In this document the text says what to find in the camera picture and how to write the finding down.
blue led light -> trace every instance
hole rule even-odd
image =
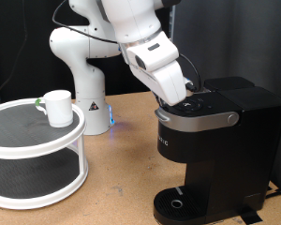
[[[110,105],[110,118],[111,118],[111,125],[115,123],[115,121],[112,119],[112,106]]]

warning label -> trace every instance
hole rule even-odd
[[[97,105],[95,104],[95,102],[93,101],[91,108],[89,109],[89,111],[94,111],[94,110],[98,110],[99,108],[97,107]]]

mug handle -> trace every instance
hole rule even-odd
[[[40,102],[40,101],[41,101],[40,98],[38,98],[38,99],[36,100],[36,108],[37,108],[37,110],[42,111],[42,112],[44,112],[45,115],[47,115],[47,111],[46,111],[43,107],[39,106],[39,102]]]

white mug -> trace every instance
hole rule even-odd
[[[46,110],[39,106],[40,98],[36,100],[36,107],[48,115],[49,124],[54,128],[64,128],[73,123],[71,93],[65,90],[51,91],[44,96]]]

green object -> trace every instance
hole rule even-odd
[[[41,101],[41,99],[39,99],[39,98],[36,100],[36,106],[39,106],[40,101]]]

